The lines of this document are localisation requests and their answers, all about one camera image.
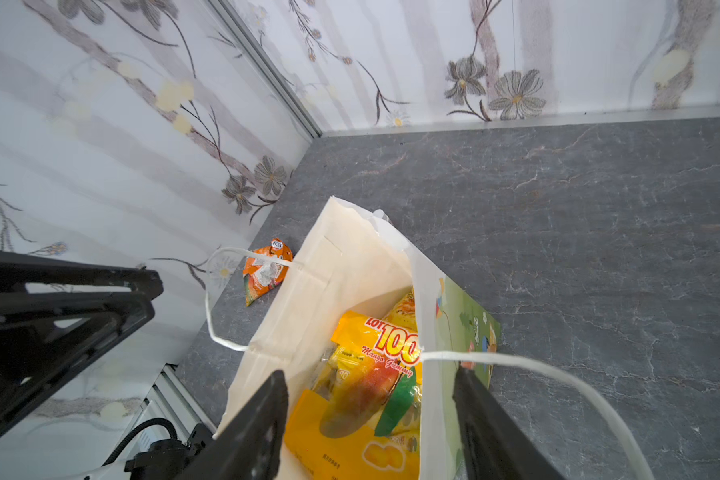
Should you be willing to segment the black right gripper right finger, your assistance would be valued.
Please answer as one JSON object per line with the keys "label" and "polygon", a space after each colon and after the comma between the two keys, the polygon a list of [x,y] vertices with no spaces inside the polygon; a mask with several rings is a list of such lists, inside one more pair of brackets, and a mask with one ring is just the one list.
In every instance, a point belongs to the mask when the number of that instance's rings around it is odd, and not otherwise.
{"label": "black right gripper right finger", "polygon": [[453,400],[469,479],[563,479],[474,371],[457,370]]}

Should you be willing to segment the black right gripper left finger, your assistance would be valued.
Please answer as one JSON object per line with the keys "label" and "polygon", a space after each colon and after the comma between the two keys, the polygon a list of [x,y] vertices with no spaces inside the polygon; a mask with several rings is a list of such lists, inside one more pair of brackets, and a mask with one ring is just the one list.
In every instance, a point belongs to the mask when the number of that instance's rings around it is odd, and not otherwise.
{"label": "black right gripper left finger", "polygon": [[274,371],[178,477],[188,480],[274,479],[288,412],[284,372]]}

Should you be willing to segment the large yellow snack bag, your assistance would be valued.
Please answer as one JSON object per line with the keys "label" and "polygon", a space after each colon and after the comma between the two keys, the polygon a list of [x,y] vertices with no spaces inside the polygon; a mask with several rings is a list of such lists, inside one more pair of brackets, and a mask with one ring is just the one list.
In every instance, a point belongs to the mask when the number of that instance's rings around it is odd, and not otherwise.
{"label": "large yellow snack bag", "polygon": [[[415,309],[414,293],[407,292],[393,308],[398,306]],[[334,348],[333,343],[324,353],[310,386],[292,411],[284,437],[286,447],[314,479],[418,478],[420,428],[413,434],[376,437],[371,428],[364,426],[338,439],[325,437],[319,431],[319,421],[328,401],[314,389],[314,384],[328,371],[326,361]]]}

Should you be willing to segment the yellow mango gummy bag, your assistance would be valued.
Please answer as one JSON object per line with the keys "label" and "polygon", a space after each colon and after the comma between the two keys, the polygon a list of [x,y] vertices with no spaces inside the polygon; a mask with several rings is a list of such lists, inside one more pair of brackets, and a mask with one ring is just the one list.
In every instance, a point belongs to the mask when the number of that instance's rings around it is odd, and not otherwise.
{"label": "yellow mango gummy bag", "polygon": [[376,437],[417,432],[423,376],[415,309],[398,306],[381,318],[348,311],[331,341],[328,371],[314,384],[328,401],[321,434],[338,439],[364,426]]}

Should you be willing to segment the white paper bag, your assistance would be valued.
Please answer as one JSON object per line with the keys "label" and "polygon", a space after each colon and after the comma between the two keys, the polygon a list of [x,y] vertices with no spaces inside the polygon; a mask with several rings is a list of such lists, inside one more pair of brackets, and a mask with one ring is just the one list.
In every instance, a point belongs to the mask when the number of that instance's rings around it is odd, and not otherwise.
{"label": "white paper bag", "polygon": [[467,459],[452,394],[459,368],[488,385],[495,366],[577,389],[605,419],[640,479],[652,471],[632,432],[591,386],[497,352],[499,323],[389,222],[331,198],[242,355],[222,417],[283,372],[287,479],[452,479]]}

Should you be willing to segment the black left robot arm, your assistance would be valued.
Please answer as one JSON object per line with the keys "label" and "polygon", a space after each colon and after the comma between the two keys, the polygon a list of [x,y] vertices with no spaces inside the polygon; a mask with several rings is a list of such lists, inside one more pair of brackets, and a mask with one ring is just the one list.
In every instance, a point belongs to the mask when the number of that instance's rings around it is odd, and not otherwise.
{"label": "black left robot arm", "polygon": [[146,325],[159,274],[0,251],[0,438]]}

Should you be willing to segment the orange snack packet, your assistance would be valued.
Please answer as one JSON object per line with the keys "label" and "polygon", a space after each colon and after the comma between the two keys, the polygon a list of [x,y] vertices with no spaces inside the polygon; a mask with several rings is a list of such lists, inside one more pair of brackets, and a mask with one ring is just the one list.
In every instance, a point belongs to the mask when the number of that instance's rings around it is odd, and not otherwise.
{"label": "orange snack packet", "polygon": [[270,258],[291,262],[293,251],[281,239],[274,238],[268,246],[253,251],[243,268],[245,303],[251,306],[257,299],[278,287],[288,271],[286,265],[270,261]]}

